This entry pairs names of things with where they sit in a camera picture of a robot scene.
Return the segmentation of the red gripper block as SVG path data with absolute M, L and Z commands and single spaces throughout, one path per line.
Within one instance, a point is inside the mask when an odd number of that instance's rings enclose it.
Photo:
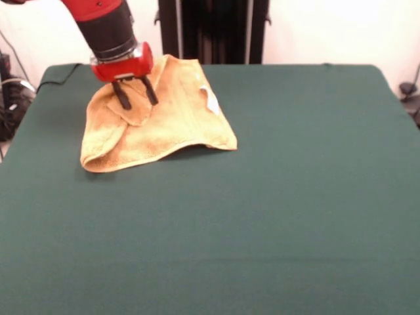
M 139 43 L 129 54 L 111 61 L 99 61 L 91 57 L 91 69 L 102 82 L 112 82 L 114 94 L 117 96 L 121 107 L 130 110 L 131 103 L 126 92 L 118 80 L 140 78 L 146 88 L 146 95 L 150 104 L 155 106 L 159 100 L 146 75 L 150 74 L 154 66 L 154 58 L 149 44 L 145 41 Z

